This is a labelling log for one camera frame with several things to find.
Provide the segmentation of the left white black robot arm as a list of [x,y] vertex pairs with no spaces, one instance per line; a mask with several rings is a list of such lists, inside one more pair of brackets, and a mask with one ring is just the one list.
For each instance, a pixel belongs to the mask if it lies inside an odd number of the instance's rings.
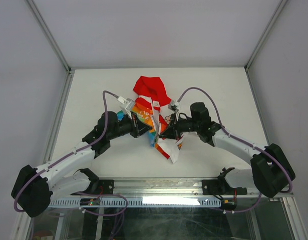
[[11,192],[14,209],[34,218],[59,198],[76,192],[94,194],[99,178],[83,166],[108,150],[111,140],[124,135],[138,138],[151,129],[134,112],[123,115],[122,119],[113,111],[103,113],[71,152],[37,167],[28,164],[21,168]]

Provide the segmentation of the white red rainbow kids jacket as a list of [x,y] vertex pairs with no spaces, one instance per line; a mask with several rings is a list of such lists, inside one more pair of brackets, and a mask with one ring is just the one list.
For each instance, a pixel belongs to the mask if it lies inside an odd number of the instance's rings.
[[153,128],[146,133],[150,146],[156,148],[173,164],[176,163],[186,134],[182,134],[178,139],[159,137],[168,127],[173,114],[168,108],[172,99],[167,95],[163,81],[159,77],[141,76],[136,81],[133,91],[137,97],[132,111],[142,122]]

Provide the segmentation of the small black connector box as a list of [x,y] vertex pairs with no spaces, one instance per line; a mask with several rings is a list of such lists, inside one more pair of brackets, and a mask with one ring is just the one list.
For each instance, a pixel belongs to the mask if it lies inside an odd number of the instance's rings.
[[223,200],[220,209],[227,211],[234,211],[237,207],[237,202],[233,200]]

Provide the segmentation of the aluminium mounting rail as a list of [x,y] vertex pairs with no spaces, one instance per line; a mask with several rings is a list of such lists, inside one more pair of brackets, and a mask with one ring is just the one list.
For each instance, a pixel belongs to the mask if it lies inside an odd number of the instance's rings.
[[[207,196],[202,192],[202,180],[217,179],[218,178],[115,178],[107,179],[114,180],[113,194],[122,196]],[[84,191],[86,189],[74,186],[74,190],[70,192]],[[256,187],[247,189],[248,192],[256,195]]]

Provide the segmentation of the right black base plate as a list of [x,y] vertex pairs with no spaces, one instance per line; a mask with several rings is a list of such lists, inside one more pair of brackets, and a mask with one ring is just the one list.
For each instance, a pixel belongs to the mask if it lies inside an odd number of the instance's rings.
[[247,189],[244,187],[232,188],[224,180],[203,179],[202,192],[203,195],[247,195]]

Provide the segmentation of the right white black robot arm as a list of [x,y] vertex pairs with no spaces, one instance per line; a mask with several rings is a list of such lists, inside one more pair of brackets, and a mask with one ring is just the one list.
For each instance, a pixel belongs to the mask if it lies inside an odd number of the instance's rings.
[[234,189],[256,188],[268,198],[285,193],[291,188],[295,173],[281,147],[272,143],[251,143],[233,135],[221,124],[212,121],[209,111],[202,102],[190,106],[190,116],[179,111],[179,102],[172,101],[168,108],[173,111],[161,139],[179,140],[185,133],[196,133],[200,140],[212,147],[223,149],[245,161],[250,168],[223,168],[218,175],[216,189],[224,194]]

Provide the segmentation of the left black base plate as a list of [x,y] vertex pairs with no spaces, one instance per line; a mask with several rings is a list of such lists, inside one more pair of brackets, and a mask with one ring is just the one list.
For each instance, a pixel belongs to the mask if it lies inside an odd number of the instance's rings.
[[72,195],[78,195],[82,193],[85,196],[91,195],[111,195],[114,191],[113,179],[99,179],[92,181],[90,185],[84,191],[76,191]]

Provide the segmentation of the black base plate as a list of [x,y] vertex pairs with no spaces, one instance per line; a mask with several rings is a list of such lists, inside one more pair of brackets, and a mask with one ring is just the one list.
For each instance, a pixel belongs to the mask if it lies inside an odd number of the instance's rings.
[[113,179],[99,179],[92,181],[90,185],[84,191],[76,191],[72,195],[78,195],[82,193],[85,196],[91,195],[111,195],[114,191]]
[[244,187],[232,188],[224,180],[203,179],[202,192],[203,195],[247,195],[247,189]]

